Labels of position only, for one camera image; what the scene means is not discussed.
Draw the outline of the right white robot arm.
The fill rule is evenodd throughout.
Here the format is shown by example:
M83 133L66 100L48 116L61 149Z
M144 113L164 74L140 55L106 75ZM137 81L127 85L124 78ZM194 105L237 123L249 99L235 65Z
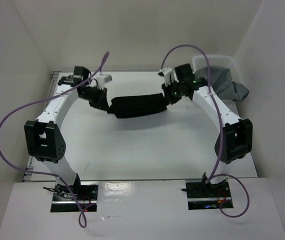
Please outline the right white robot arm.
M203 194L212 197L223 187L229 165L251 152L253 124L249 119L242 119L232 112L206 78L196 77L190 64L164 67L158 75L164 79L161 87L170 105L182 97L189 98L201 107L218 129L214 145L217 160L210 173L204 173L201 180Z

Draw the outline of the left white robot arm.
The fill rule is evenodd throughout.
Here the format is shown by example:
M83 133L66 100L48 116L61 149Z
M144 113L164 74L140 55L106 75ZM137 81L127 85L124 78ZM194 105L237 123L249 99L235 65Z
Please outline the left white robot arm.
M73 74L61 77L53 99L36 120L28 120L24 125L27 150L30 156L42 162L56 178L55 191L63 193L71 200L82 195L79 175L72 170L66 157L66 142L61 133L62 123L77 99L87 100L91 107L108 111L107 89L105 85L112 81L107 73L91 72L82 66L76 66Z

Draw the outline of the black skirt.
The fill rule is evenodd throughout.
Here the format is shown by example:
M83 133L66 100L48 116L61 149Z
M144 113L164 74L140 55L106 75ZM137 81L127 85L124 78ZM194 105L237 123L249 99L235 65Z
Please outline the black skirt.
M138 118L161 113L167 110L167 105L162 93L119 96L111 100L107 113L118 119Z

